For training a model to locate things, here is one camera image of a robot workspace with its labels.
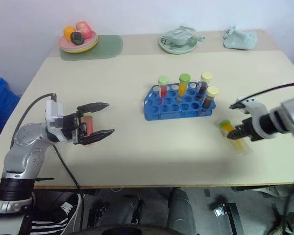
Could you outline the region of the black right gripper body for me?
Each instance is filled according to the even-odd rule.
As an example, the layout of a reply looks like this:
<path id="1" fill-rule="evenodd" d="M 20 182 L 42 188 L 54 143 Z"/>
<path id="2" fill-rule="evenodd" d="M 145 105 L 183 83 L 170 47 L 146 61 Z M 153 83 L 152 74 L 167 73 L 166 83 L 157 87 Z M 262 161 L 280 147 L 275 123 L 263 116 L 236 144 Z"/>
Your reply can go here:
<path id="1" fill-rule="evenodd" d="M 260 140 L 260 136 L 256 133 L 253 125 L 252 125 L 252 118 L 249 117 L 242 121 L 243 127 L 242 130 L 244 131 L 244 137 L 249 137 L 251 141 L 258 141 Z"/>

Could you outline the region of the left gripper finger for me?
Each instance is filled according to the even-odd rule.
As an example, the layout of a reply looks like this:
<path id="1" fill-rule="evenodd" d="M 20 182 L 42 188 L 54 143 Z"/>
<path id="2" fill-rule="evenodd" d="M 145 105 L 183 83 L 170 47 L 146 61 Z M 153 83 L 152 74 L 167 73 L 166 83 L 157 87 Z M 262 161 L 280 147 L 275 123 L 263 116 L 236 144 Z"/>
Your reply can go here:
<path id="1" fill-rule="evenodd" d="M 79 136 L 75 144 L 89 145 L 101 141 L 102 139 L 111 135 L 114 131 L 114 129 L 100 130 L 91 133 L 89 136 Z"/>
<path id="2" fill-rule="evenodd" d="M 109 104 L 108 103 L 104 103 L 104 102 L 95 102 L 95 103 L 89 103 L 89 104 L 85 104 L 85 105 L 81 105 L 77 107 L 77 110 L 81 113 L 94 113 L 94 112 L 98 112 L 106 107 L 108 107 Z"/>

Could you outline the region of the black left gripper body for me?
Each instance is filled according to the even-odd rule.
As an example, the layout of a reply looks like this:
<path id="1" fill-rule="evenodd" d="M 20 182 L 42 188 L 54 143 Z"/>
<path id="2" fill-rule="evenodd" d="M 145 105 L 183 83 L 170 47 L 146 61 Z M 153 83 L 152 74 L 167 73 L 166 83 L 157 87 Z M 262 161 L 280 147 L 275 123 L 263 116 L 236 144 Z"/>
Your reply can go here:
<path id="1" fill-rule="evenodd" d="M 63 117 L 63 128 L 61 131 L 67 140 L 73 141 L 73 144 L 85 145 L 84 139 L 87 135 L 87 129 L 86 123 L 82 121 L 83 116 L 80 111 L 77 111 Z"/>

